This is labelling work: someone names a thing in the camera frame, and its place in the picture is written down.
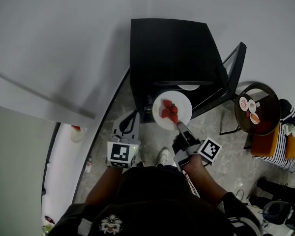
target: orange cushion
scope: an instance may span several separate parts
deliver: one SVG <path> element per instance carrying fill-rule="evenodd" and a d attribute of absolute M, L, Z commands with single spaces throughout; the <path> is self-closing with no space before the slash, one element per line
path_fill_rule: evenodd
<path fill-rule="evenodd" d="M 254 136 L 250 153 L 254 156 L 274 156 L 279 137 L 280 124 L 266 136 Z"/>
<path fill-rule="evenodd" d="M 287 137 L 285 158 L 295 158 L 295 137 L 292 135 Z"/>

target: white sneaker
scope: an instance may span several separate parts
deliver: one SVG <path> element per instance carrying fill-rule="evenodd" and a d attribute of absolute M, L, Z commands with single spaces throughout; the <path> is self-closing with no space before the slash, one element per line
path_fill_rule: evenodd
<path fill-rule="evenodd" d="M 145 164 L 144 161 L 142 160 L 142 157 L 141 157 L 140 154 L 138 154 L 138 155 L 136 156 L 136 158 L 134 159 L 134 163 L 133 163 L 132 167 L 137 167 L 138 164 L 139 164 L 139 167 L 145 167 L 145 166 L 146 166 L 146 164 Z"/>
<path fill-rule="evenodd" d="M 170 151 L 167 147 L 162 148 L 157 156 L 156 165 L 158 165 L 158 164 L 166 165 L 167 161 L 168 161 L 169 154 L 170 154 Z"/>

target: white wall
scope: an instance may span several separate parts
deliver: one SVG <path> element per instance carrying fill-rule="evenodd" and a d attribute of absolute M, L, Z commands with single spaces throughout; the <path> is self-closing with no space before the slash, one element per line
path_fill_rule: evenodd
<path fill-rule="evenodd" d="M 148 13 L 207 23 L 222 59 L 242 41 L 240 81 L 268 84 L 295 106 L 295 0 L 152 0 Z"/>
<path fill-rule="evenodd" d="M 0 236 L 41 235 L 42 181 L 54 128 L 0 107 Z"/>
<path fill-rule="evenodd" d="M 102 116 L 129 67 L 130 19 L 147 16 L 146 1 L 0 0 L 0 75 L 74 113 Z M 8 95 L 5 88 L 0 98 Z M 26 114 L 79 124 L 75 116 L 59 120 L 48 102 L 43 111 L 39 104 L 29 110 L 6 102 Z"/>
<path fill-rule="evenodd" d="M 93 121 L 92 118 L 73 112 L 45 97 L 41 98 L 3 78 L 0 78 L 0 106 L 30 116 L 70 123 L 82 127 L 87 126 Z"/>

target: marble floor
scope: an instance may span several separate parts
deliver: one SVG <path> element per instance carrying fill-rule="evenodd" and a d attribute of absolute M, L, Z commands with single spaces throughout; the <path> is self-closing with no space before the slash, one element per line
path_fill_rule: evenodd
<path fill-rule="evenodd" d="M 114 120 L 122 114 L 135 109 L 129 81 L 129 78 L 125 80 L 100 130 L 91 152 L 91 171 L 90 173 L 84 172 L 75 203 L 83 203 L 85 201 L 89 191 L 106 169 L 107 141 L 110 138 Z M 237 123 L 232 101 L 226 102 L 194 118 L 188 124 L 188 128 L 200 140 L 205 140 L 209 136 L 223 146 L 223 150 L 214 165 L 207 167 L 217 183 L 235 194 L 242 189 L 244 191 L 243 202 L 246 201 L 249 192 L 253 189 L 255 181 L 261 176 L 266 176 L 268 180 L 279 184 L 288 183 L 288 186 L 295 187 L 295 173 L 291 174 L 262 160 L 254 160 L 250 152 L 243 149 L 247 136 L 246 133 L 239 131 L 234 134 L 219 136 L 222 114 L 224 115 L 222 122 L 223 131 L 234 130 L 237 127 Z M 171 150 L 172 156 L 174 156 L 172 143 L 177 134 L 178 131 L 165 130 L 156 123 L 140 123 L 140 141 L 142 143 L 140 154 L 147 166 L 154 165 L 158 152 L 164 146 L 168 147 Z M 271 195 L 268 193 L 261 190 L 255 191 L 257 191 L 258 195 L 271 198 Z M 259 209 L 253 207 L 251 209 L 261 219 L 261 215 L 257 213 Z M 277 226 L 272 225 L 267 231 L 270 233 L 270 229 L 275 230 L 275 227 Z"/>

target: leg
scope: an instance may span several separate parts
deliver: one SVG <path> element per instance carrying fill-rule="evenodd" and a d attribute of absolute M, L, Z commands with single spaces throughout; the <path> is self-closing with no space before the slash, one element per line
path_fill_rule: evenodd
<path fill-rule="evenodd" d="M 86 204 L 100 207 L 108 205 L 118 191 L 122 170 L 122 168 L 108 167 L 88 194 Z"/>
<path fill-rule="evenodd" d="M 283 186 L 277 183 L 269 182 L 265 178 L 258 180 L 257 187 L 263 189 L 264 191 L 271 193 L 275 197 L 281 199 L 282 201 L 286 201 L 295 204 L 295 189 L 289 188 L 287 186 Z"/>
<path fill-rule="evenodd" d="M 141 155 L 139 154 L 138 156 L 137 156 L 137 158 L 135 159 L 135 163 L 137 163 L 137 165 L 135 165 L 134 164 L 134 167 L 139 167 L 139 168 L 141 168 L 141 167 L 145 167 L 146 166 L 146 164 L 143 162 L 143 160 L 142 160 L 142 157 L 141 157 Z"/>
<path fill-rule="evenodd" d="M 251 196 L 249 198 L 250 204 L 252 206 L 257 206 L 260 209 L 263 209 L 266 206 L 266 204 L 268 204 L 271 201 L 272 201 L 271 199 L 267 199 L 267 198 L 264 198 L 264 197 L 258 197 L 258 196 Z"/>

